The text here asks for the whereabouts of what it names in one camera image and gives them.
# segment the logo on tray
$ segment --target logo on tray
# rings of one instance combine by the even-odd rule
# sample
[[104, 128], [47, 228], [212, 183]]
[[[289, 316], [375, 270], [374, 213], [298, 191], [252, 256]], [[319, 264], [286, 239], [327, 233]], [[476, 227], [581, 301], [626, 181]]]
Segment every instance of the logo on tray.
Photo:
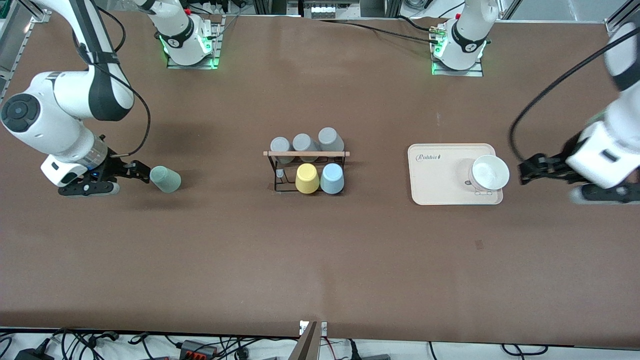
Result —
[[418, 156], [415, 157], [415, 161], [418, 161], [419, 163], [423, 162], [424, 160], [439, 160], [440, 159], [440, 155], [425, 155], [425, 154], [419, 154]]

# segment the blue cup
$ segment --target blue cup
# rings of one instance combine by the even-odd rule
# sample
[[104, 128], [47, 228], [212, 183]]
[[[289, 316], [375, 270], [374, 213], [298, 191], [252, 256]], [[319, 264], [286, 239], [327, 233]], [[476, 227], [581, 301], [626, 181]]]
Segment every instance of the blue cup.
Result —
[[324, 192], [330, 194], [341, 192], [344, 187], [342, 167], [336, 163], [325, 166], [320, 177], [320, 187]]

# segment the red wire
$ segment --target red wire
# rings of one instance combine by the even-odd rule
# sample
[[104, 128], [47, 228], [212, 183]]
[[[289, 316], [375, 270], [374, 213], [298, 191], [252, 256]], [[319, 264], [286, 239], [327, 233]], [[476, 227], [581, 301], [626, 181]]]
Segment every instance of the red wire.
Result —
[[338, 360], [338, 358], [335, 357], [335, 352], [333, 351], [333, 346], [331, 346], [331, 342], [329, 341], [329, 339], [325, 336], [324, 340], [326, 341], [326, 344], [329, 345], [329, 350], [331, 350], [331, 354], [333, 355], [333, 360]]

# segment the yellow cup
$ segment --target yellow cup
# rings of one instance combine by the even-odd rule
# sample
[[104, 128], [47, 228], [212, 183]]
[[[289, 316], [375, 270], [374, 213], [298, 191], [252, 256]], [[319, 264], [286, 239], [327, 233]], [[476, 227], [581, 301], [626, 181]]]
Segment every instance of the yellow cup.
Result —
[[318, 170], [311, 164], [302, 164], [296, 172], [296, 188], [301, 193], [312, 193], [318, 190], [320, 178]]

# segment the white bracket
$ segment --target white bracket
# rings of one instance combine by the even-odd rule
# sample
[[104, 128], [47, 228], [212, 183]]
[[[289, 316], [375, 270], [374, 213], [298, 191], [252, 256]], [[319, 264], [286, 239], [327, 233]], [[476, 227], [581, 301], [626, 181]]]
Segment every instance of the white bracket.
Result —
[[[305, 332], [308, 325], [309, 325], [309, 322], [300, 320], [300, 336], [302, 336], [302, 334]], [[322, 322], [321, 327], [322, 327], [321, 336], [326, 337], [326, 322]]]

